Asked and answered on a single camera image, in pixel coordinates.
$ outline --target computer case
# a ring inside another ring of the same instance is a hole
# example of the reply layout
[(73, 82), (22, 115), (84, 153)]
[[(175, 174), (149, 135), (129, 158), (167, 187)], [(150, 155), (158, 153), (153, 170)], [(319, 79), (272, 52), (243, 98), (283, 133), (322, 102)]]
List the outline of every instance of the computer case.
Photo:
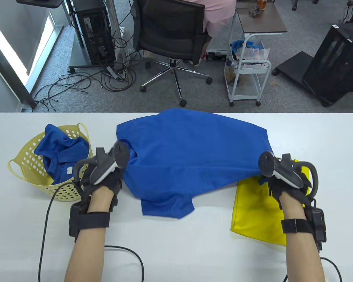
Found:
[(353, 91), (353, 23), (330, 28), (302, 81), (323, 106)]
[(115, 50), (104, 1), (73, 0), (73, 5), (91, 64), (112, 64), (116, 60)]

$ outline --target chair base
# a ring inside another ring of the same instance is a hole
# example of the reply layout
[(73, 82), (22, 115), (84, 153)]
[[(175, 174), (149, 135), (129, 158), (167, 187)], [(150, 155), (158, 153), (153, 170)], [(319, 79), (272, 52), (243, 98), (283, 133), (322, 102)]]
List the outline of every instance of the chair base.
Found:
[(177, 76), (177, 72), (176, 72), (177, 70), (186, 71), (188, 73), (193, 73), (193, 74), (197, 74), (197, 75), (203, 76), (203, 77), (206, 78), (206, 83), (207, 84), (211, 84), (213, 80), (212, 80), (212, 78), (209, 77), (209, 75), (198, 73), (197, 71), (189, 70), (189, 69), (184, 68), (184, 67), (179, 67), (178, 64), (181, 62), (181, 60), (175, 60), (175, 59), (169, 59), (169, 60), (170, 60), (170, 63), (165, 63), (165, 62), (161, 62), (161, 61), (157, 61), (157, 60), (153, 60), (153, 59), (148, 59), (148, 62), (157, 63), (159, 65), (166, 66), (167, 68), (165, 70), (161, 71), (160, 73), (156, 74), (149, 81), (145, 82), (140, 87), (140, 91), (141, 92), (146, 92), (146, 86), (149, 83), (151, 83), (152, 81), (156, 80), (157, 78), (163, 76), (164, 74), (166, 74), (168, 72), (171, 72), (172, 74), (174, 74), (175, 83), (177, 84), (176, 87), (178, 88), (178, 94), (179, 94), (179, 98), (180, 98), (179, 105), (184, 108), (187, 105), (187, 101), (185, 99), (183, 99), (182, 91), (180, 90), (179, 80), (178, 80), (178, 76)]

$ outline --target yellow laundry basket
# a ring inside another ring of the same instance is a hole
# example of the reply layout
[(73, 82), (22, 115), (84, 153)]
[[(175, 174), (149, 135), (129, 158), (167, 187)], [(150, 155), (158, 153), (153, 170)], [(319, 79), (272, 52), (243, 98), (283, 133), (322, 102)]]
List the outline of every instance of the yellow laundry basket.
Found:
[[(86, 135), (81, 132), (80, 126), (84, 128)], [(77, 125), (58, 126), (58, 128), (67, 134), (71, 139), (76, 139), (78, 137), (84, 138), (89, 143), (89, 156), (86, 157), (93, 156), (89, 140), (89, 133), (84, 124), (79, 123)], [(18, 155), (8, 162), (8, 169), (14, 176), (34, 185), (39, 190), (52, 196), (56, 189), (58, 189), (61, 185), (68, 182), (73, 182), (73, 177), (63, 183), (52, 185), (54, 180), (46, 173), (46, 169), (43, 166), (43, 157), (34, 154), (35, 148), (38, 146), (39, 142), (41, 142), (43, 137), (45, 137), (45, 132), (38, 134), (29, 142), (27, 142), (27, 144), (21, 149)], [(11, 167), (12, 162), (20, 166), (23, 177), (19, 176), (13, 171)], [(87, 167), (88, 165), (84, 165), (80, 170), (80, 179), (84, 175), (84, 171)], [(80, 198), (80, 195), (77, 193), (76, 188), (72, 184), (62, 187), (55, 196), (55, 199), (64, 202), (76, 201)]]

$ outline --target forearm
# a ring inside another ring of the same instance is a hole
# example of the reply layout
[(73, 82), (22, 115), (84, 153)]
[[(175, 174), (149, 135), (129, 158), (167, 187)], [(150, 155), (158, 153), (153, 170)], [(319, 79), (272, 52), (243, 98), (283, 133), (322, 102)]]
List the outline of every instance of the forearm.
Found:
[[(106, 187), (94, 192), (88, 212), (108, 212), (113, 193)], [(65, 282), (100, 282), (104, 267), (105, 228), (81, 230), (74, 245)]]
[[(280, 202), (285, 219), (304, 219), (302, 205), (283, 193)], [(324, 282), (324, 272), (314, 237), (310, 233), (287, 234), (287, 271), (290, 282)]]

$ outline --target black glove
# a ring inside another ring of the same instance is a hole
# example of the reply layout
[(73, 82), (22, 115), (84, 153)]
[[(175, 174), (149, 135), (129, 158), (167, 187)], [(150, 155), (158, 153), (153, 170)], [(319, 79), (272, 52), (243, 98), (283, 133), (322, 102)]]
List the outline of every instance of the black glove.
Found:
[(89, 177), (95, 167), (96, 166), (94, 164), (90, 164), (88, 168), (85, 170), (84, 176), (81, 179), (80, 184), (84, 187), (83, 195), (81, 195), (81, 201), (82, 202), (89, 201), (90, 195), (92, 195), (94, 191), (96, 191), (98, 188), (102, 186), (106, 186), (114, 193), (114, 197), (112, 199), (111, 206), (110, 206), (110, 211), (112, 211), (112, 208), (118, 205), (117, 195), (120, 192), (122, 187), (124, 170), (117, 167), (114, 170), (114, 172), (111, 172), (109, 175), (107, 175), (106, 178), (102, 180), (99, 184), (93, 185), (90, 183)]
[(296, 173), (303, 181), (302, 189), (291, 187), (283, 180), (277, 179), (276, 176), (268, 178), (269, 196), (273, 196), (276, 199), (279, 203), (280, 209), (282, 209), (280, 203), (280, 196), (282, 192), (287, 192), (290, 196), (300, 201), (301, 204), (305, 204), (306, 206), (311, 205), (311, 201), (306, 197), (308, 189), (311, 187), (311, 182), (307, 179), (306, 175), (302, 173), (301, 168), (299, 168)]

